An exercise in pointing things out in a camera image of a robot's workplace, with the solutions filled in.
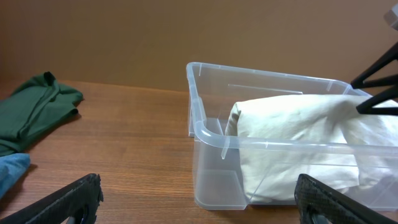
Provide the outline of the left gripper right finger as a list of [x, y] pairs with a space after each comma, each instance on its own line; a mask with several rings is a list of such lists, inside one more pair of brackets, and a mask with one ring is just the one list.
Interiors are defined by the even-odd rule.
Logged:
[[397, 224], [307, 174], [298, 176], [294, 198], [301, 224]]

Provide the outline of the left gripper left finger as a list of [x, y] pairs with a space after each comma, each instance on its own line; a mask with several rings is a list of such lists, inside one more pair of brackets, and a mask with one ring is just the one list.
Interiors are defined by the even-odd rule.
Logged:
[[101, 179], [88, 174], [3, 219], [1, 224], [94, 224], [103, 201]]

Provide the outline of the cream cloth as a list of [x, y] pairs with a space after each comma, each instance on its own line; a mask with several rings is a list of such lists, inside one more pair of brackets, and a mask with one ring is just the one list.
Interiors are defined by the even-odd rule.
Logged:
[[239, 150], [245, 196], [255, 202], [291, 201], [300, 174], [341, 193], [365, 191], [393, 176], [396, 160], [359, 152], [333, 153], [331, 145], [397, 147], [397, 117], [365, 115], [355, 95], [281, 95], [239, 101], [225, 134], [271, 140], [282, 149]]

